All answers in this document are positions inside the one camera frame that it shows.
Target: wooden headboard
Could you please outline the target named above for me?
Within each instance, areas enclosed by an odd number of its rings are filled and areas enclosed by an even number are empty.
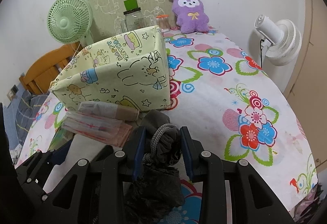
[[[60,73],[56,65],[64,69],[78,46],[79,42],[76,42],[46,53],[29,68],[25,76],[20,76],[19,81],[25,89],[36,95],[47,93],[51,81]]]

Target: purple stuffed animal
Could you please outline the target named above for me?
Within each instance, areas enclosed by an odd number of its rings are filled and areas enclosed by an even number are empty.
[[[209,18],[204,13],[200,0],[174,0],[172,11],[177,16],[176,24],[182,33],[207,32]]]

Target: orange lid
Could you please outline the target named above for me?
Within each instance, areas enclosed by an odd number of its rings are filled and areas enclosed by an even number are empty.
[[[156,18],[163,18],[163,17],[169,17],[169,15],[159,15]]]

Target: white fan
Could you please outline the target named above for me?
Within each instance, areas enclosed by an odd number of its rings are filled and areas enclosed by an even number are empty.
[[[269,17],[260,15],[254,27],[264,36],[261,43],[262,61],[267,57],[273,65],[285,66],[298,55],[302,36],[292,21],[281,19],[273,23]]]

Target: silver screw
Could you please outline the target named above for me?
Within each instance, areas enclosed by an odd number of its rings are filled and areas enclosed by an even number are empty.
[[[211,153],[210,153],[210,151],[205,150],[205,151],[202,151],[201,152],[201,155],[204,156],[204,157],[206,157],[206,158],[208,158],[208,157],[211,156]]]
[[[121,157],[123,157],[123,156],[125,156],[125,152],[123,152],[123,151],[117,151],[116,153],[115,153],[115,156],[116,157],[118,157],[118,158],[121,158]]]
[[[78,166],[85,166],[87,164],[87,161],[84,159],[81,159],[77,162]]]
[[[248,161],[245,159],[241,159],[239,162],[240,162],[240,165],[242,165],[242,166],[247,166],[249,164]]]

